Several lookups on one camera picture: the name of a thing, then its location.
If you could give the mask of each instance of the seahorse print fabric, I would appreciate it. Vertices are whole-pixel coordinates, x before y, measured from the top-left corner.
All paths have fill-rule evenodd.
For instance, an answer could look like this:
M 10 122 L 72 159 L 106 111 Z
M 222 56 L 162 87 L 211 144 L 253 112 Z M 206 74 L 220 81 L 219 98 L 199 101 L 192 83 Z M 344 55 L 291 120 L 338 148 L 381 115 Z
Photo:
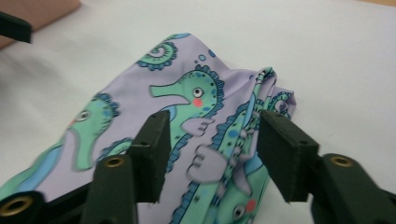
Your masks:
M 269 180 L 256 152 L 259 113 L 290 118 L 295 105 L 271 67 L 230 69 L 194 35 L 171 35 L 93 96 L 0 199 L 38 190 L 52 201 L 90 182 L 99 160 L 125 152 L 150 114 L 168 110 L 161 199 L 138 205 L 139 223 L 251 223 Z

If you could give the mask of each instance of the black object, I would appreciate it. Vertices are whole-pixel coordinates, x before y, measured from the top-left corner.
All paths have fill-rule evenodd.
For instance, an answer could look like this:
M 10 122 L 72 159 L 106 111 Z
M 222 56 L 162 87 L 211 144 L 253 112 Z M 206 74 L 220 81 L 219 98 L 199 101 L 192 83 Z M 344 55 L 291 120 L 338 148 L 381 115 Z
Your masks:
M 258 153 L 286 202 L 314 196 L 315 223 L 396 224 L 395 195 L 379 189 L 362 167 L 318 144 L 285 117 L 261 112 Z
M 91 183 L 49 203 L 37 191 L 13 194 L 0 202 L 0 224 L 135 224 L 136 203 L 160 199 L 170 149 L 169 112 L 157 112 L 124 155 L 97 164 Z
M 27 21 L 0 11 L 0 35 L 31 43 L 32 25 Z

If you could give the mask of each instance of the lavender cloth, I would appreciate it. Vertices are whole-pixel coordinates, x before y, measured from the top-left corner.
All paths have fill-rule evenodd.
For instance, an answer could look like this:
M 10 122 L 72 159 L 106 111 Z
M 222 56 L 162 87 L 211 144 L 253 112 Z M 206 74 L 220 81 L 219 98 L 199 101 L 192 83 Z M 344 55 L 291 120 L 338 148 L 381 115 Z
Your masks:
M 290 119 L 295 105 L 271 67 L 230 69 L 195 36 L 171 35 L 97 93 L 0 199 L 39 190 L 51 201 L 90 182 L 99 160 L 123 153 L 150 114 L 168 110 L 163 192 L 159 203 L 139 204 L 139 222 L 250 223 L 269 180 L 255 148 L 259 113 Z

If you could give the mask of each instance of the white surface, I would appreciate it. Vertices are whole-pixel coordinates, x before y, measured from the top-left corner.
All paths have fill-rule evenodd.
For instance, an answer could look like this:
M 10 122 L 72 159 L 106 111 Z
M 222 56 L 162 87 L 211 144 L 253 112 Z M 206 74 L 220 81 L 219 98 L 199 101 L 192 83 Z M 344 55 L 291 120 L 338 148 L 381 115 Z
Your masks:
M 352 0 L 83 0 L 0 51 L 0 185 L 55 143 L 116 75 L 170 34 L 192 33 L 231 68 L 273 66 L 295 91 L 293 121 L 320 154 L 359 161 L 396 192 L 396 7 Z M 270 183 L 256 223 L 312 223 Z

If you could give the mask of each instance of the seahorse eye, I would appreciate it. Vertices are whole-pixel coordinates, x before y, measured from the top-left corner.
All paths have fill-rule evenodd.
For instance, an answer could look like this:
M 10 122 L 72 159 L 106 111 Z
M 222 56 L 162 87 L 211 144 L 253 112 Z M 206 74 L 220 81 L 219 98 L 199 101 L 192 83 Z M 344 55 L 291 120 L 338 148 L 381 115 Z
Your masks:
M 89 117 L 90 117 L 90 111 L 84 110 L 81 113 L 79 113 L 76 121 L 83 121 L 83 120 L 86 120 Z
M 204 91 L 201 88 L 195 88 L 192 90 L 192 95 L 194 95 L 196 98 L 199 98 L 204 95 Z
M 242 204 L 238 204 L 233 210 L 233 220 L 238 220 L 241 218 L 246 212 L 245 206 Z

